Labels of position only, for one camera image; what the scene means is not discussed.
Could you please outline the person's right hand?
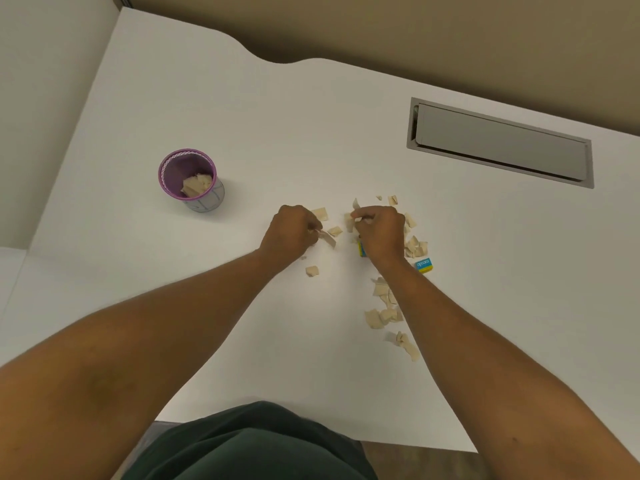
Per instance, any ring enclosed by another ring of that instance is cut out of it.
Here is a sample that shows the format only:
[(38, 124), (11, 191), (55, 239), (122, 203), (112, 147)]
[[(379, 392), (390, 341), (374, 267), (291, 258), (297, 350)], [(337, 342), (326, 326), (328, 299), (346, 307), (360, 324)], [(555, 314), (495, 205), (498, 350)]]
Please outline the person's right hand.
[(370, 207), (381, 207), (381, 222), (373, 235), (359, 235), (359, 238), (372, 264), (386, 277), (389, 272), (407, 265), (404, 257), (405, 217), (391, 206)]

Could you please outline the person's left hand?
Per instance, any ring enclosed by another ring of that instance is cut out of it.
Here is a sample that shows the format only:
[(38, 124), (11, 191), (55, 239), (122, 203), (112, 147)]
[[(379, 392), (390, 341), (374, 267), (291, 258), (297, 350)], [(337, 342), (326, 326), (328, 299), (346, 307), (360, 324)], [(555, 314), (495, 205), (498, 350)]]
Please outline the person's left hand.
[(301, 205), (283, 205), (272, 218), (264, 234), (258, 254), (268, 268), (279, 273), (302, 257), (311, 246), (295, 242), (295, 208)]

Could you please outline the person's right forearm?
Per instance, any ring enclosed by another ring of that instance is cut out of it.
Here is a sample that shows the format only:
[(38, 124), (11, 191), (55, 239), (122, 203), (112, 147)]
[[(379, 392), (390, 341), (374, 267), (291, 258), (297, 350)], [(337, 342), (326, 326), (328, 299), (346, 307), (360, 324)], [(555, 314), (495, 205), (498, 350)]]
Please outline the person's right forearm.
[(640, 480), (640, 462), (583, 400), (403, 257), (371, 257), (428, 369), (499, 480)]

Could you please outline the person's left forearm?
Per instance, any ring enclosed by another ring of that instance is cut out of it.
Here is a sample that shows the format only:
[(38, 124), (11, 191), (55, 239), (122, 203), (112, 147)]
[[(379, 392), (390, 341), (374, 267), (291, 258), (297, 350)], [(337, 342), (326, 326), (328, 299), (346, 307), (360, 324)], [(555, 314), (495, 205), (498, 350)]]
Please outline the person's left forearm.
[(295, 259), (261, 246), (94, 312), (0, 367), (0, 480), (110, 480)]

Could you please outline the scattered pile of beige scraps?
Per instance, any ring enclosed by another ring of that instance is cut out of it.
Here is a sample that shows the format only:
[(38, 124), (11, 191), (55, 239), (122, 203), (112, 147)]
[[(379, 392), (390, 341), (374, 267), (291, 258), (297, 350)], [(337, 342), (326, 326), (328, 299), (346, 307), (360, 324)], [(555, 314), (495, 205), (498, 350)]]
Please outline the scattered pile of beige scraps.
[[(388, 202), (392, 207), (398, 204), (397, 197), (395, 195), (388, 197)], [(318, 208), (311, 210), (312, 213), (316, 215), (320, 222), (324, 222), (328, 220), (328, 213), (326, 208)], [(414, 218), (407, 212), (404, 213), (405, 224), (404, 224), (404, 235), (411, 233), (412, 229), (417, 226)], [(351, 218), (351, 213), (347, 213), (344, 215), (345, 226), (347, 227), (348, 233), (354, 232), (354, 222)], [(324, 231), (330, 233), (334, 239), (342, 233), (342, 229), (340, 226), (334, 226), (329, 229), (323, 229)], [(359, 240), (359, 236), (355, 236), (354, 242), (357, 243)], [(410, 236), (409, 240), (404, 243), (404, 256), (415, 259), (415, 258), (427, 258), (428, 256), (428, 243), (426, 241), (420, 241), (415, 235)], [(316, 277), (319, 275), (318, 266), (308, 266), (305, 268), (305, 274), (309, 277)], [(384, 302), (384, 309), (377, 310), (368, 310), (364, 313), (365, 322), (368, 327), (373, 330), (382, 330), (386, 325), (392, 322), (402, 322), (404, 321), (404, 315), (397, 304), (397, 300), (395, 295), (390, 290), (388, 283), (382, 277), (376, 278), (373, 280), (374, 282), (374, 291), (373, 296), (380, 298), (382, 302)], [(412, 362), (418, 361), (420, 357), (420, 352), (414, 344), (412, 344), (406, 333), (399, 331), (395, 335), (391, 335), (392, 342), (404, 349), (407, 354), (410, 355)]]

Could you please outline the purple mesh pen cup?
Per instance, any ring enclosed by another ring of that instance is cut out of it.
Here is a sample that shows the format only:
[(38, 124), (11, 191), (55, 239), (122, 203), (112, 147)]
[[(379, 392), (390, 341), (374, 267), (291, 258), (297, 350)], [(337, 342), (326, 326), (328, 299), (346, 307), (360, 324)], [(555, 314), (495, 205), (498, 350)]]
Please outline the purple mesh pen cup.
[(167, 155), (157, 177), (162, 190), (194, 212), (220, 207), (225, 188), (212, 159), (196, 149), (181, 149)]

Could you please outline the paper scraps inside cup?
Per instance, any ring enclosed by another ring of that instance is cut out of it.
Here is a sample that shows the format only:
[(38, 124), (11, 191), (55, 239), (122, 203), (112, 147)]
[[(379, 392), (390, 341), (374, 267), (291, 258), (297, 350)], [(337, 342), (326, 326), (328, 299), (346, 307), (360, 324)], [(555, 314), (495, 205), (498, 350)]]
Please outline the paper scraps inside cup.
[(209, 192), (212, 185), (212, 175), (199, 173), (182, 181), (181, 193), (187, 198), (198, 198)]

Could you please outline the person's dark green shirt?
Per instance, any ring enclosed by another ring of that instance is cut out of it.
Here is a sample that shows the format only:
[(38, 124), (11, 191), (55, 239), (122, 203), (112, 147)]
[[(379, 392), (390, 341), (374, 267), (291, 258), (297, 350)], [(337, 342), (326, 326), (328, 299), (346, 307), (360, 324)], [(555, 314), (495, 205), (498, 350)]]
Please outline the person's dark green shirt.
[(362, 444), (257, 401), (162, 432), (122, 480), (378, 480)]

